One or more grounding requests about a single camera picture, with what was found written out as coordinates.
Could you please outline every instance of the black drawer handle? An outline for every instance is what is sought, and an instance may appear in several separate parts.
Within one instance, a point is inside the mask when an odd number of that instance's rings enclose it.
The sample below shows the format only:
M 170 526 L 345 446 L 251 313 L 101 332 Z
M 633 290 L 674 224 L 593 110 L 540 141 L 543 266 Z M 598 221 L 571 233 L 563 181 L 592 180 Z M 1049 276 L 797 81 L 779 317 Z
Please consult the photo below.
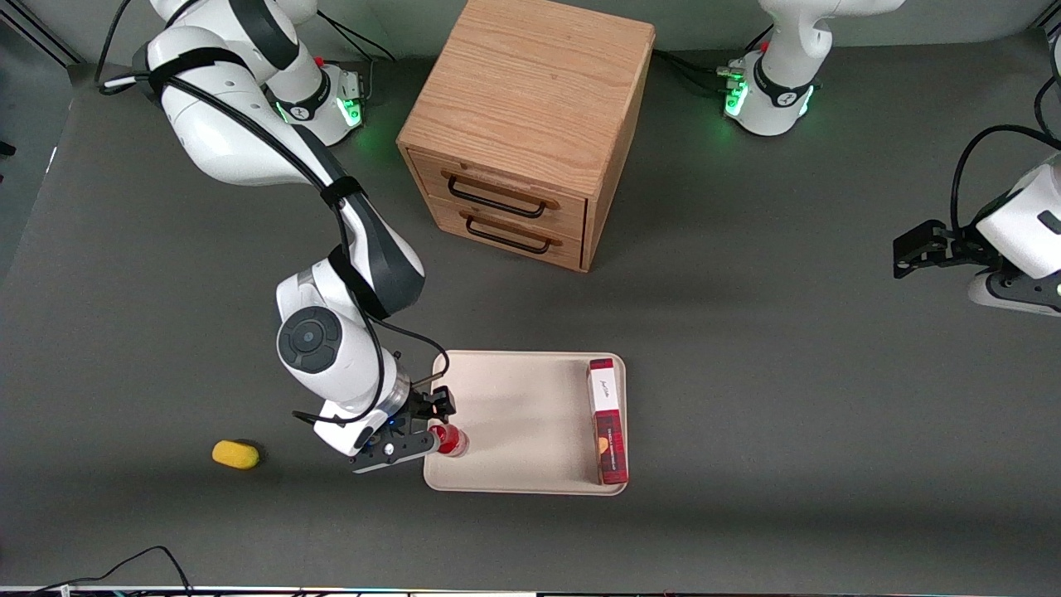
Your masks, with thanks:
M 447 188 L 450 189 L 450 194 L 456 197 L 460 197 L 465 200 L 470 200 L 472 203 L 477 203 L 480 205 L 485 205 L 487 207 L 492 207 L 494 209 L 501 209 L 506 213 L 520 215 L 522 217 L 530 217 L 530 218 L 541 217 L 541 214 L 545 212 L 545 201 L 539 203 L 538 209 L 535 209 L 534 211 L 528 211 L 526 209 L 520 209 L 519 207 L 512 207 L 511 205 L 505 205 L 504 203 L 498 203 L 497 200 L 491 200 L 489 198 L 486 198 L 485 196 L 479 196 L 477 194 L 471 194 L 470 192 L 457 190 L 453 187 L 453 185 L 455 183 L 457 183 L 457 177 L 450 176 L 450 183 L 447 185 Z
M 520 250 L 526 250 L 527 252 L 532 252 L 534 254 L 544 254 L 545 251 L 549 250 L 550 244 L 552 244 L 552 241 L 546 238 L 544 245 L 542 245 L 542 246 L 530 246 L 529 244 L 523 244 L 522 242 L 516 242 L 515 240 L 508 240 L 507 238 L 502 238 L 502 236 L 500 236 L 498 234 L 492 234 L 490 232 L 484 232 L 482 230 L 476 230 L 475 228 L 471 227 L 471 224 L 474 221 L 475 221 L 475 218 L 472 215 L 468 215 L 468 221 L 465 222 L 465 228 L 468 229 L 468 233 L 470 233 L 472 235 L 477 235 L 480 238 L 485 238 L 486 240 L 492 240 L 493 242 L 500 242 L 501 244 L 504 244 L 504 245 L 507 245 L 507 246 L 511 246 L 512 248 L 519 248 Z

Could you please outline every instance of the yellow object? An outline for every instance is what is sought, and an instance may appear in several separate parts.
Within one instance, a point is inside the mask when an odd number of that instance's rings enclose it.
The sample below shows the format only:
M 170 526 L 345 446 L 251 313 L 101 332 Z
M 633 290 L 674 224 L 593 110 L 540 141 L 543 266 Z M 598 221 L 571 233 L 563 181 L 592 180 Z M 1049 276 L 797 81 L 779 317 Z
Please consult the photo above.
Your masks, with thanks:
M 240 442 L 222 440 L 213 445 L 213 461 L 218 464 L 247 471 L 258 467 L 258 449 Z

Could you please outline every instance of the green led light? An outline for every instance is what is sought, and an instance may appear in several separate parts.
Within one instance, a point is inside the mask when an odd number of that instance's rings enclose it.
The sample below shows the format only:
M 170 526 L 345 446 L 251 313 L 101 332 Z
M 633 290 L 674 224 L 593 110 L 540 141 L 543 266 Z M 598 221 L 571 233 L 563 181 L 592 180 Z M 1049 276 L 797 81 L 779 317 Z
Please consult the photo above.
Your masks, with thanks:
M 803 100 L 803 107 L 799 108 L 800 116 L 806 113 L 806 108 L 811 106 L 811 95 L 813 94 L 814 94 L 814 85 L 811 85 L 811 87 L 806 90 L 806 99 Z
M 283 112 L 283 107 L 280 106 L 280 102 L 276 103 L 276 112 L 280 115 L 280 118 L 282 118 L 284 122 L 291 124 L 291 121 L 288 120 L 288 115 Z
M 349 127 L 353 128 L 361 124 L 361 102 L 358 100 L 335 98 L 335 103 L 338 105 L 338 110 L 343 113 L 343 118 Z
M 735 89 L 730 91 L 730 96 L 726 100 L 726 111 L 730 116 L 737 116 L 741 113 L 741 108 L 744 107 L 744 100 L 748 96 L 748 84 L 742 82 Z

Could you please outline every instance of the wooden drawer cabinet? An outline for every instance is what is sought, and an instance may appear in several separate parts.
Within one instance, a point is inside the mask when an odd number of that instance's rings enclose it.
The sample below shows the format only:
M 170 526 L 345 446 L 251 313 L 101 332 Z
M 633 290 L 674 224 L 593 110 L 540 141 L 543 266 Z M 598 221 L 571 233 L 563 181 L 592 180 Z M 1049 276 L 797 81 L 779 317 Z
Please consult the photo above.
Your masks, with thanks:
M 654 39 L 546 0 L 468 0 L 398 135 L 438 226 L 589 270 Z

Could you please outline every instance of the wooden cabinet top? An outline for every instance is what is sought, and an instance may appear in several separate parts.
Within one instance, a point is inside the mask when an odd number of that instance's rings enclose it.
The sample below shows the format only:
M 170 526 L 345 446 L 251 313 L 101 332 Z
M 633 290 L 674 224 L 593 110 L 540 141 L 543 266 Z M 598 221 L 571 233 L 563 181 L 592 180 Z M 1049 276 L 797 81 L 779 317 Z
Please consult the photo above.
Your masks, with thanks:
M 398 142 L 593 196 L 655 36 L 546 0 L 468 0 Z

